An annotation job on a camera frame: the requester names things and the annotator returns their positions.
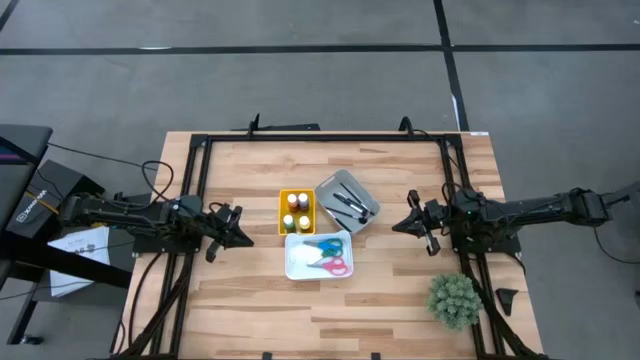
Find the black box with logo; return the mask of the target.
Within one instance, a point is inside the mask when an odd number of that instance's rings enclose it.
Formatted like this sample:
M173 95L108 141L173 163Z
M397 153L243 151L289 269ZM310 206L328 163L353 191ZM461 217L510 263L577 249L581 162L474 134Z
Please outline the black box with logo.
M62 164L47 160L27 186L6 229L26 238L43 239L56 233L61 225L54 210L76 193L103 194L105 189L89 177Z

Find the white plastic bin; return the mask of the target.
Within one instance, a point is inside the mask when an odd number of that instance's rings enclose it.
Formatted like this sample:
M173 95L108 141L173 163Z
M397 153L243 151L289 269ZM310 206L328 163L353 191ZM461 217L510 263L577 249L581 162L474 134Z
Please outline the white plastic bin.
M324 269L308 267L308 264L315 263L323 257L317 248L306 246L303 242L307 240L322 241L331 238L338 238L343 242L343 254L339 257L343 258L349 268L348 272L343 276L333 276ZM285 273L290 280L307 281L347 278L352 275L353 270L352 239L351 234L345 230L316 235L290 234L285 238Z

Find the grey plastic bin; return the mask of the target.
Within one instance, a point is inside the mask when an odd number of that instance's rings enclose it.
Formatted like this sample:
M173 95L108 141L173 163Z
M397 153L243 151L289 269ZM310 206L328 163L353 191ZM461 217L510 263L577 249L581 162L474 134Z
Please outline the grey plastic bin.
M361 200L362 204L368 211L368 221L366 223L360 223L356 219L348 218L341 216L339 214L334 214L328 212L325 207L330 207L336 210L340 210L346 213L350 213L359 218L359 214L352 210L347 205L343 204L339 200L333 197L333 193L341 193L346 197L354 200L347 191L340 185L340 182L347 185ZM381 213L381 205L372 195L372 193L367 190L363 183L359 181L357 177L354 177L350 172L345 169L338 170L329 178L321 182L315 189L315 195L317 199L317 203L324 210L324 212L329 216L329 218L338 225L342 230L344 230L335 220L334 218L340 219L344 222L352 232L351 234L356 234L362 231L368 225L371 225L374 222L374 219Z

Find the wide bushy black brush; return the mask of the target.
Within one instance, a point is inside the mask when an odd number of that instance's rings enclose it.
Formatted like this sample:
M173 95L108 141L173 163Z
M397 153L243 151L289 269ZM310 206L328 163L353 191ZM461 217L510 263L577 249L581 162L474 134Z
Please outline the wide bushy black brush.
M333 197L350 207L352 210L356 211L359 214L358 221L360 223L366 223L368 221L369 211L363 205L357 203L354 200L351 200L341 193L333 193Z

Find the black stand beam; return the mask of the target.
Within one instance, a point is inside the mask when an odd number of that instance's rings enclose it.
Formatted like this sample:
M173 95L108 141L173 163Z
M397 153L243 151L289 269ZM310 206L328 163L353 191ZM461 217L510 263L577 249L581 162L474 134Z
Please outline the black stand beam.
M40 240L19 236L11 232L0 235L0 290L10 277L32 282L8 339L8 345L18 345L38 304L34 294L45 270L54 270L119 288L127 288L131 273L81 255L65 252Z

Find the black clamp with bar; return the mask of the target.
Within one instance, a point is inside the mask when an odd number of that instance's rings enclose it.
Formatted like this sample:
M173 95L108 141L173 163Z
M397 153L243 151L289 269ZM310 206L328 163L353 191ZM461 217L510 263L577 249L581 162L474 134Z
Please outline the black clamp with bar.
M260 114L257 114L255 118L249 123L247 132L253 133L255 131L320 131L321 128L317 123L307 124L294 124L294 125L259 125Z

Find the thin long paintbrush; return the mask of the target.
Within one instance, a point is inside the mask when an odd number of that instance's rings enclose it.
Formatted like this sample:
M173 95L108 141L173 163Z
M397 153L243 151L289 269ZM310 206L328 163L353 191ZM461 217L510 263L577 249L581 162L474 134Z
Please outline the thin long paintbrush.
M340 182L340 185L342 186L342 188L345 189L345 191L347 191L349 193L349 195L358 203L362 204L362 200L344 183Z

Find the small potted green plant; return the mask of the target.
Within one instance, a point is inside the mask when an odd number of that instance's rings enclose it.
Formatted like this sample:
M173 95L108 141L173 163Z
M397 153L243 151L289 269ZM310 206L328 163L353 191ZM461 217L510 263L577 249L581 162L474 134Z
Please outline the small potted green plant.
M436 320L456 332L477 325L479 312L483 309L472 280L461 273L434 277L425 305Z

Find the pink scissors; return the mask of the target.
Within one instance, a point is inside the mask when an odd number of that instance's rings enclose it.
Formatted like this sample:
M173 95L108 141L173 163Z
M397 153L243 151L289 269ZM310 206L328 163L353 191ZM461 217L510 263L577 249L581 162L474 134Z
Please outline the pink scissors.
M343 276L349 270L342 257L322 258L315 263L308 264L308 267L324 269L333 276Z

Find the black plastic bracket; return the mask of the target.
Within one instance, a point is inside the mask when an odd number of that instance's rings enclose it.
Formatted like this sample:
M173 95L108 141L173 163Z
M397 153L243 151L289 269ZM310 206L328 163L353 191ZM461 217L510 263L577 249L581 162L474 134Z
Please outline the black plastic bracket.
M517 289L511 288L498 288L495 290L495 294L506 316L512 315L512 309L514 304L514 298L518 294Z

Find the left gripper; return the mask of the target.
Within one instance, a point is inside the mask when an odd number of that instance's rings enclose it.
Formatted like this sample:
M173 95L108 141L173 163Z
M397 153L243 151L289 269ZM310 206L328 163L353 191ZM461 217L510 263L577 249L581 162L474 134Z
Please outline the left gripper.
M230 249L238 247L250 247L254 245L239 226L243 208L235 206L231 208L228 203L212 202L209 204L210 213L208 220L212 231L206 236L213 239L206 251L206 261L212 263L220 248Z

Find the white paper sheet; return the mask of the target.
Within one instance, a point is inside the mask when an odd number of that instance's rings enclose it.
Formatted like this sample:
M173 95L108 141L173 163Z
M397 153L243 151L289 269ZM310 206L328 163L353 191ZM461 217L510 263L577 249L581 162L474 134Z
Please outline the white paper sheet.
M108 255L109 228L95 227L65 235L63 238L50 242L54 248L74 253L82 257L109 265ZM93 284L93 281L51 270L50 295L55 298L63 297Z

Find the blue scissors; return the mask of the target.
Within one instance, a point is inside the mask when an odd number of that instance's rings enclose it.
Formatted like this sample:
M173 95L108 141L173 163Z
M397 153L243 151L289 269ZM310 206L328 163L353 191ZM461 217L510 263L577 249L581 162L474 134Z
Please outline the blue scissors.
M343 242L338 238L331 238L322 241L304 241L304 245L317 248L323 258L339 257L343 254Z

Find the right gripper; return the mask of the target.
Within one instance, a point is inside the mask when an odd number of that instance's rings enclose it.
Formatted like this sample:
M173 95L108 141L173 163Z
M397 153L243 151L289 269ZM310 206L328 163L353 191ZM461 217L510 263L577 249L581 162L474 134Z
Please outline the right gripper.
M420 202L418 192L410 190L407 201L411 207L409 215L396 225L392 226L394 232L406 233L416 237L426 238L426 250L430 256L435 256L441 250L438 240L432 231L442 229L445 222L445 206L436 199Z

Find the yellow plastic bin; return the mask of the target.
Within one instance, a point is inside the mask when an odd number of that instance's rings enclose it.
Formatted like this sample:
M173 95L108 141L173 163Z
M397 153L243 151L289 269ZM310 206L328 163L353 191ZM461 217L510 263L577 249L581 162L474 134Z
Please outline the yellow plastic bin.
M291 208L287 203L288 194L296 194L297 197L301 193L307 193L309 196L309 207L307 209L301 209L298 205L297 208ZM302 235L312 235L316 230L316 196L313 189L281 189L279 193L279 208L278 208L278 234L287 235L289 233L298 233ZM287 214L291 214L295 220L296 229L294 231L286 231L283 225L283 217ZM302 230L299 226L299 218L301 216L307 216L310 219L311 226L308 230Z

